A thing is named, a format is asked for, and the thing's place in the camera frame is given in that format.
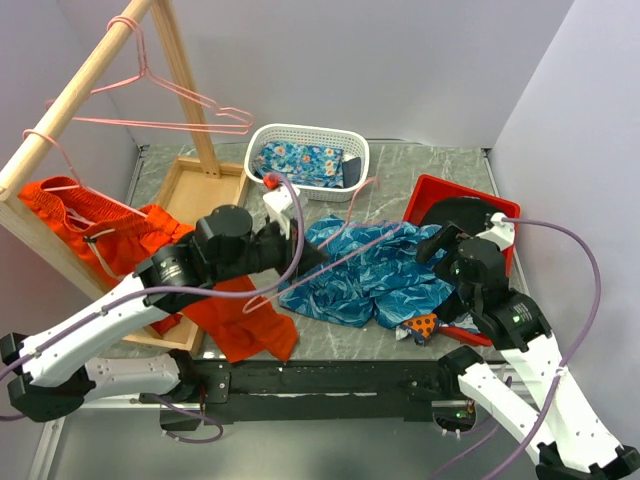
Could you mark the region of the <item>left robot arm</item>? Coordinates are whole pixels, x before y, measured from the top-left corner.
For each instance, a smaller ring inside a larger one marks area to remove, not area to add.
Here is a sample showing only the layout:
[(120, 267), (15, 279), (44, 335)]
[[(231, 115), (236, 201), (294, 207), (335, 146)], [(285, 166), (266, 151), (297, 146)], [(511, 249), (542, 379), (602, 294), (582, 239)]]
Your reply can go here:
[(251, 214), (225, 205), (199, 219), (178, 242), (160, 248), (109, 293), (37, 335), (1, 339), (3, 376), (16, 418), (48, 422), (87, 402), (140, 394), (171, 402), (197, 397), (204, 381), (191, 355), (172, 349), (147, 359), (105, 360), (100, 353), (128, 334), (206, 298), (216, 285), (276, 270), (284, 280), (326, 261), (295, 219), (253, 229)]

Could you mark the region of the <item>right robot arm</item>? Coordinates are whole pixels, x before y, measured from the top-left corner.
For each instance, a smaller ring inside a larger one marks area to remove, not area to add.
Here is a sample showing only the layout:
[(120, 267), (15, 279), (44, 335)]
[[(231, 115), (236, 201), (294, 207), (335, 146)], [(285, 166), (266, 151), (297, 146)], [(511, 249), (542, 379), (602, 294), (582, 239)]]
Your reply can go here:
[(503, 252), (514, 244), (516, 223), (497, 213), (475, 236), (450, 223), (419, 244), (416, 260), (440, 258), (434, 274), (454, 287), (531, 399), (522, 399), (467, 346), (440, 359), (438, 387), (449, 398), (475, 401), (518, 442), (491, 478), (527, 454), (539, 479), (623, 479), (638, 471), (638, 450), (606, 428), (570, 373), (571, 355), (561, 353), (539, 305), (509, 285)]

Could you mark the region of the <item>blue shark print shorts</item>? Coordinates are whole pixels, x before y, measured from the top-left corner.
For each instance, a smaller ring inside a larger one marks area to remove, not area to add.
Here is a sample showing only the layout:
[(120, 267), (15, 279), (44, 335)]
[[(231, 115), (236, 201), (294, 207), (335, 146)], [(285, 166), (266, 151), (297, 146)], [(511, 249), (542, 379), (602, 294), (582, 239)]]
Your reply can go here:
[[(301, 293), (278, 299), (280, 307), (330, 323), (360, 328), (369, 320), (393, 329), (402, 322), (432, 313), (445, 302), (453, 287), (438, 279), (436, 265), (415, 261), (417, 245), (433, 237), (440, 227), (403, 227), (389, 238), (304, 285)], [(344, 221), (326, 216), (306, 230), (306, 239), (318, 246)], [(323, 251), (328, 264), (379, 236), (374, 229), (356, 230), (353, 241), (334, 240)]]

